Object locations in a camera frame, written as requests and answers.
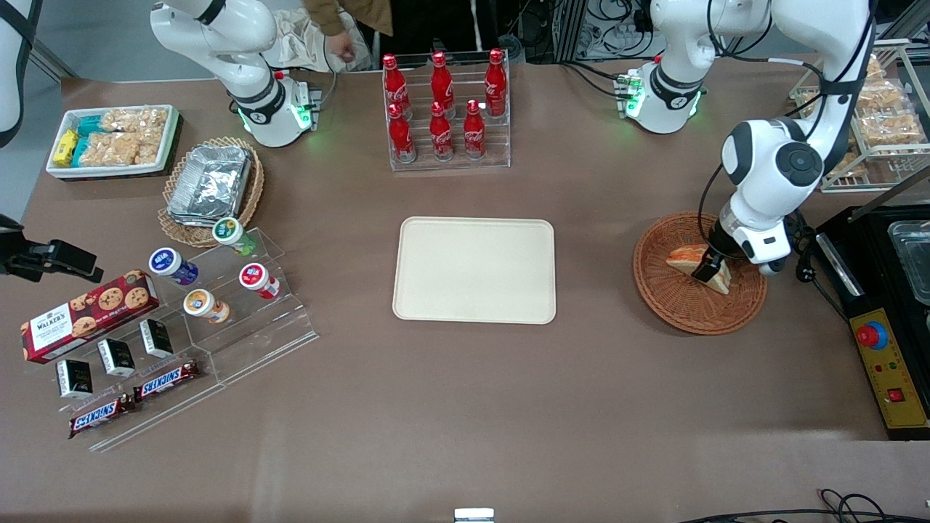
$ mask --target yellow control panel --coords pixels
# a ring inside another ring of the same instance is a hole
[[[850,318],[849,325],[878,398],[884,424],[892,429],[930,426],[884,308]]]

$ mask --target emergency stop button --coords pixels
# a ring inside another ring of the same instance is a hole
[[[881,351],[888,345],[888,331],[877,321],[856,329],[856,340],[870,349]]]

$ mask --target person's hand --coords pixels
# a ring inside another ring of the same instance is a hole
[[[349,63],[355,60],[355,47],[352,46],[352,37],[349,36],[349,33],[343,31],[336,36],[328,36],[326,44],[329,46],[329,50],[342,61]]]

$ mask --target black machine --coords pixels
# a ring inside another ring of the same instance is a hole
[[[930,206],[880,207],[850,222],[855,209],[817,228],[817,255],[849,318],[888,437],[927,440]]]
[[[37,282],[44,273],[65,273],[100,283],[103,270],[97,256],[61,240],[47,244],[26,239],[22,225],[0,214],[0,275]]]

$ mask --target wicker basket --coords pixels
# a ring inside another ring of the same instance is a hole
[[[701,220],[709,233],[716,217],[704,214]],[[730,293],[721,294],[665,262],[673,250],[701,243],[696,212],[670,214],[653,223],[633,254],[636,287],[646,305],[676,328],[695,334],[728,334],[759,314],[768,284],[752,263],[727,260],[733,278]]]
[[[246,227],[248,222],[252,219],[252,215],[255,214],[255,209],[259,206],[261,189],[265,184],[265,169],[261,166],[258,153],[255,152],[255,149],[251,145],[238,138],[213,138],[200,145],[215,145],[217,147],[234,145],[247,149],[252,153],[252,167],[248,174],[248,186],[246,187],[246,193],[242,197],[242,206],[239,210],[239,216],[237,217],[243,227]],[[171,200],[171,195],[174,194],[175,187],[178,185],[178,177],[184,170],[184,165],[187,164],[187,158],[190,155],[191,152],[188,151],[187,154],[181,158],[178,164],[175,165],[174,170],[171,171],[171,176],[168,177],[168,181],[165,183],[165,190],[162,191],[162,195],[165,197],[166,204]],[[167,208],[158,211],[158,221],[162,224],[162,231],[165,231],[165,234],[168,235],[169,238],[179,241],[180,243],[198,248],[211,248],[217,245],[217,241],[213,239],[212,229],[209,227],[180,225],[168,216]]]

